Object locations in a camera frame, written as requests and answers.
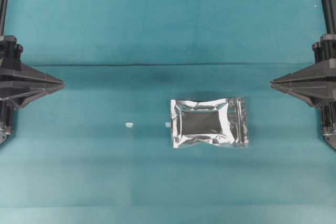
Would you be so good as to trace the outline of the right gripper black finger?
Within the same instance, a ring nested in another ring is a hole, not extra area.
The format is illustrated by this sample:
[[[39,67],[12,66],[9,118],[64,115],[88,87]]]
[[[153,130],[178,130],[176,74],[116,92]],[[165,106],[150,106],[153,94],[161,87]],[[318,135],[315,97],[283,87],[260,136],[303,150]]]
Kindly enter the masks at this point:
[[[280,84],[297,84],[301,88],[324,88],[326,87],[327,61],[321,61],[294,73],[286,74],[270,82],[270,87]]]
[[[327,100],[323,98],[317,98],[310,94],[305,94],[300,91],[296,91],[294,88],[285,87],[280,84],[271,84],[270,87],[274,90],[280,91],[284,94],[288,94],[294,98],[297,98],[305,102],[308,106],[318,108],[327,105]]]

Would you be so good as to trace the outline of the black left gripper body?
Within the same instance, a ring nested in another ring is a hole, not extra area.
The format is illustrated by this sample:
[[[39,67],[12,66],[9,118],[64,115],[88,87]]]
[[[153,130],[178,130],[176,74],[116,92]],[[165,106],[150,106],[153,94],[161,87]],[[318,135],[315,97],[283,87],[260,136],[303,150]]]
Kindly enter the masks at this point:
[[[15,36],[1,36],[1,133],[13,131],[14,105],[8,99],[18,95],[12,87],[13,74],[21,71],[20,55],[22,45],[17,43]]]

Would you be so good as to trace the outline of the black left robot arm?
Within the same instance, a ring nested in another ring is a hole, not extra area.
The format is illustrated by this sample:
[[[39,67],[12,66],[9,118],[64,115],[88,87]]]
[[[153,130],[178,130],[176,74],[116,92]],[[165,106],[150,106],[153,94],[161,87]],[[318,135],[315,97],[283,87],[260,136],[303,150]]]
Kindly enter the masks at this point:
[[[40,72],[20,59],[23,46],[4,34],[7,0],[1,0],[1,140],[13,132],[14,111],[65,87],[62,80]]]

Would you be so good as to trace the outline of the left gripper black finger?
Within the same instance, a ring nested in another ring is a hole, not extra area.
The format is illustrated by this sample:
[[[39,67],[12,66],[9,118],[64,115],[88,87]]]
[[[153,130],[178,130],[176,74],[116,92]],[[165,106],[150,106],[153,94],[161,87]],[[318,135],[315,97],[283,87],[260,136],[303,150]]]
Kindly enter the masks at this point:
[[[21,81],[27,81],[27,82],[40,82],[40,83],[49,83],[49,84],[55,84],[59,86],[64,86],[65,83],[55,78],[54,76],[51,76],[47,73],[38,71],[35,68],[32,68],[28,65],[25,65],[23,63],[20,64],[21,69],[20,70],[14,70],[12,73],[12,77],[17,80]]]
[[[29,103],[40,99],[46,95],[55,93],[65,87],[65,84],[58,83],[40,83],[39,86],[30,87],[28,92],[24,92],[17,96],[10,98],[10,106],[21,109],[26,107]]]

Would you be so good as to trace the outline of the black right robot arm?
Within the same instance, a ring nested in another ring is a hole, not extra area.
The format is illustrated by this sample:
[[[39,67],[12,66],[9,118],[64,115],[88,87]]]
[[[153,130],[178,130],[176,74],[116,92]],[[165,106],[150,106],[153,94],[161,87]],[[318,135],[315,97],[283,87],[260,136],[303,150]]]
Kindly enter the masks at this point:
[[[312,45],[315,63],[270,83],[271,88],[318,108],[322,135],[335,138],[335,0],[322,0],[327,33]]]

